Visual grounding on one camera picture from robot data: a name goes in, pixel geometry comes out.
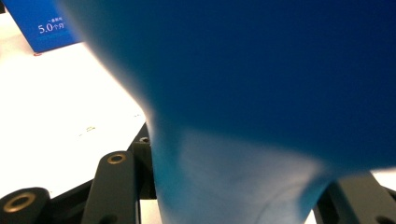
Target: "blue box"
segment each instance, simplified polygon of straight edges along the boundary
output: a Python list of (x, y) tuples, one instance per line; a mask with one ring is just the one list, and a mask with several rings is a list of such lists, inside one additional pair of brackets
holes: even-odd
[(78, 42), (54, 0), (3, 0), (34, 52)]

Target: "blue object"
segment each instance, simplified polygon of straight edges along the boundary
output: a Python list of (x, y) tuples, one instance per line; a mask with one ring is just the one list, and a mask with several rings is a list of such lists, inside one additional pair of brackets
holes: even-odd
[(53, 0), (2, 0), (34, 52), (78, 42)]
[(164, 224), (302, 223), (396, 164), (396, 2), (62, 0), (143, 107)]

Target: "blue package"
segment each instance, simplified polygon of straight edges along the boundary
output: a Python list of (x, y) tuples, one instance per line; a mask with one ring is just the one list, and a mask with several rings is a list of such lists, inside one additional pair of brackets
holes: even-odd
[(34, 52), (78, 42), (52, 0), (3, 0)]

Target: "white table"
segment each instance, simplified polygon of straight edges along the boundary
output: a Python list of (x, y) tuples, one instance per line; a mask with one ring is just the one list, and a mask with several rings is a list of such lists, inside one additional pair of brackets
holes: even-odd
[[(51, 197), (94, 177), (99, 160), (126, 150), (145, 116), (84, 43), (34, 56), (0, 14), (0, 198), (41, 187)], [(160, 224), (156, 201), (142, 221)]]

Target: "translucent blue plastic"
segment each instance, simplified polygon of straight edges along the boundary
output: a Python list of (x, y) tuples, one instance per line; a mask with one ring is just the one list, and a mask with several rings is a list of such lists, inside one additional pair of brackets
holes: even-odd
[(62, 5), (146, 113), (164, 224), (302, 223), (396, 164), (396, 1)]

